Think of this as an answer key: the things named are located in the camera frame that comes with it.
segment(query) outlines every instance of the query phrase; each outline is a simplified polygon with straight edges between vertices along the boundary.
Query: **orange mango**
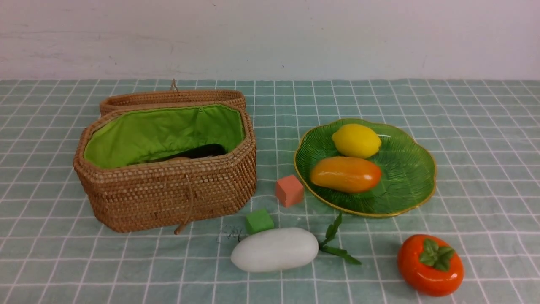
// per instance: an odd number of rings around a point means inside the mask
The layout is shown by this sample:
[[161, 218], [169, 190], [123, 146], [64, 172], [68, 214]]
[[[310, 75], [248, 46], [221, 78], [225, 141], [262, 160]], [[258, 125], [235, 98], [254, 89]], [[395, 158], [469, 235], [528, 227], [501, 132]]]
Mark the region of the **orange mango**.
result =
[[319, 187], [357, 194], [373, 189], [381, 176], [381, 168], [370, 161], [334, 156], [319, 161], [311, 170], [309, 178]]

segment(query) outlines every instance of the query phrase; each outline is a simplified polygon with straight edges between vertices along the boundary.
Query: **persimmon calyx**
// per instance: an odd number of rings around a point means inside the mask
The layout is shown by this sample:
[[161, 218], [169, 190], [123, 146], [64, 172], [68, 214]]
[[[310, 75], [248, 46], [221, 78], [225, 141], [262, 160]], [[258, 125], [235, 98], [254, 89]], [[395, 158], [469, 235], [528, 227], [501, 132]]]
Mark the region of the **persimmon calyx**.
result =
[[450, 259], [456, 253], [450, 246], [441, 246], [432, 239], [424, 240], [424, 250], [420, 254], [420, 262], [439, 271], [450, 270]]

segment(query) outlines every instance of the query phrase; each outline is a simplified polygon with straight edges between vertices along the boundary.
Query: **lemon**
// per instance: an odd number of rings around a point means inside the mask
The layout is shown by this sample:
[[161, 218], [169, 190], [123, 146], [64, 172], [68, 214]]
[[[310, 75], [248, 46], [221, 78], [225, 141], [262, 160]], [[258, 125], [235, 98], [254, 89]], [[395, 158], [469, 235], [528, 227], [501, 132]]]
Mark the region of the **lemon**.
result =
[[365, 125], [344, 124], [332, 135], [332, 141], [344, 156], [369, 158], [379, 152], [381, 139]]

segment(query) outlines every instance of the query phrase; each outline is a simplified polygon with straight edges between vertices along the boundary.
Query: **leaf-shaped plate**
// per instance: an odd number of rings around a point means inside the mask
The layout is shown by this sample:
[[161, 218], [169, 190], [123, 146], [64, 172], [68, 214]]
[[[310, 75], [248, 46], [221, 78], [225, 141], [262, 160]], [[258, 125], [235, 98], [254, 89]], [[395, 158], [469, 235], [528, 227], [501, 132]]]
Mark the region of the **leaf-shaped plate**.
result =
[[[321, 159], [341, 155], [332, 134], [348, 123], [370, 127], [382, 141], [379, 152], [368, 159], [381, 168], [381, 181], [372, 190], [354, 195], [316, 186], [309, 179]], [[320, 201], [365, 217], [403, 214], [427, 202], [436, 189], [437, 165], [426, 149], [397, 127], [357, 118], [337, 120], [308, 131], [294, 154], [294, 168], [307, 190]]]

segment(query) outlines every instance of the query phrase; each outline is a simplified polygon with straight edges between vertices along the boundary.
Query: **white wall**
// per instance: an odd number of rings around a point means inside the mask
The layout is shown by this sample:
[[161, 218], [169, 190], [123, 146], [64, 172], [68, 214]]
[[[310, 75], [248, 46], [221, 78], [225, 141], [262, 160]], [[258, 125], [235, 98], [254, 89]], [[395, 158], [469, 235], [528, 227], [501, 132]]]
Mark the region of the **white wall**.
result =
[[540, 79], [540, 0], [2, 0], [0, 78]]

